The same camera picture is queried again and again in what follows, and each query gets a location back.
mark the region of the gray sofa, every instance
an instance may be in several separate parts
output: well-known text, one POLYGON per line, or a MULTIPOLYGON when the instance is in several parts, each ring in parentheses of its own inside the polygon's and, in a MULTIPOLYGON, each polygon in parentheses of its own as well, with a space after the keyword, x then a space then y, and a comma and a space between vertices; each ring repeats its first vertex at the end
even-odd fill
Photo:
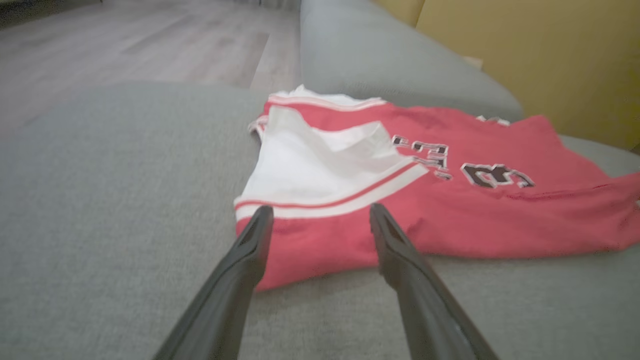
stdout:
MULTIPOLYGON (((306 85, 400 99, 395 86, 404 80, 381 78, 377 67, 352 68, 351 77, 327 64, 325 76, 342 80, 323 83, 314 69, 324 65, 307 58, 310 33, 353 40, 314 20, 331 6, 340 9, 336 2, 303 2, 306 85)), ((378 10, 370 16, 371 23, 391 21, 378 10)), ((336 20, 335 26, 346 25, 336 20)), ((455 99, 416 82, 404 104, 451 101, 474 114, 493 108, 492 115, 517 120, 519 106, 504 89, 463 63, 455 66, 496 95, 463 90, 458 72, 443 70, 460 82, 455 99)), ((425 67, 405 71, 438 73, 425 67)), ((115 85, 86 92, 0 141, 0 359, 151 359, 234 240, 232 201, 259 150, 246 125, 266 96, 225 86, 115 85)), ((631 153, 576 138, 563 142, 611 176, 640 168, 631 153)), ((556 259, 429 258, 503 360, 637 359, 640 353, 638 246, 556 259)), ((409 354, 395 293, 366 269, 256 294, 240 358, 409 354)))

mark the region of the gray sofa cushion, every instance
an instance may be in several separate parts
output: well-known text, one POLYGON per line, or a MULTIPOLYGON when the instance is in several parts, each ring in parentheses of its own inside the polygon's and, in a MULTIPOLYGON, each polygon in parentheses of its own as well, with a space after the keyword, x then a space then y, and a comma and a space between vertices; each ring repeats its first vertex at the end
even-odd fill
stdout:
MULTIPOLYGON (((266 94, 87 92, 0 142, 0 359, 151 359, 234 240, 266 94)), ((640 157, 565 138, 612 175, 640 157)), ((502 360, 637 359, 640 247, 561 259, 431 257, 502 360)), ((256 294, 241 359, 409 359, 375 269, 256 294)))
POLYGON ((523 118, 503 86, 370 0, 303 0, 300 19, 302 80, 313 91, 523 118))

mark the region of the floor plank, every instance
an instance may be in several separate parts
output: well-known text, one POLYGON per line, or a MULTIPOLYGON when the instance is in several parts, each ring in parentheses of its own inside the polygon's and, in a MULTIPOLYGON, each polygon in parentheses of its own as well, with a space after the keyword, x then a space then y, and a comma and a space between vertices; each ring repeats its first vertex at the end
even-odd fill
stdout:
POLYGON ((299 13, 230 0, 105 0, 0 31, 0 136, 93 86, 267 91, 300 80, 299 13))

